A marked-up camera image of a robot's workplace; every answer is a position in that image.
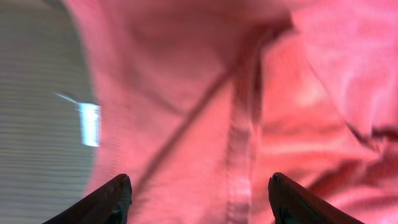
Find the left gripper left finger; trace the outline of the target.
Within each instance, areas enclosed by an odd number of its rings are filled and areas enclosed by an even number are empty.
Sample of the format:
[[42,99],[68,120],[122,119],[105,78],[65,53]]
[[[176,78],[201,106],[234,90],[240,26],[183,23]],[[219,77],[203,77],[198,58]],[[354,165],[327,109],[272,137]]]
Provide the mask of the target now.
[[44,224],[126,224],[131,204],[130,178],[119,174]]

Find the red orange t-shirt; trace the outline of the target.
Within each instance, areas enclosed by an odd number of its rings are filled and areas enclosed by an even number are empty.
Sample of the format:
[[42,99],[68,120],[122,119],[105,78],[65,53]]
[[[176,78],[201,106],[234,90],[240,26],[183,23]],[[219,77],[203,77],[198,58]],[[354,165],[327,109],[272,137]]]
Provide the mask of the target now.
[[397,222],[397,1],[67,1],[129,223],[272,223],[281,172]]

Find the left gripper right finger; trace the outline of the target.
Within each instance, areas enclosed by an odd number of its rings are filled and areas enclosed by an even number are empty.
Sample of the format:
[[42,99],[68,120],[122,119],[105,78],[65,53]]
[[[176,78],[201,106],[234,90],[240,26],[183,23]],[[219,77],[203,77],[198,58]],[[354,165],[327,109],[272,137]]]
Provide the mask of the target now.
[[276,224],[363,224],[280,172],[269,179],[268,192]]

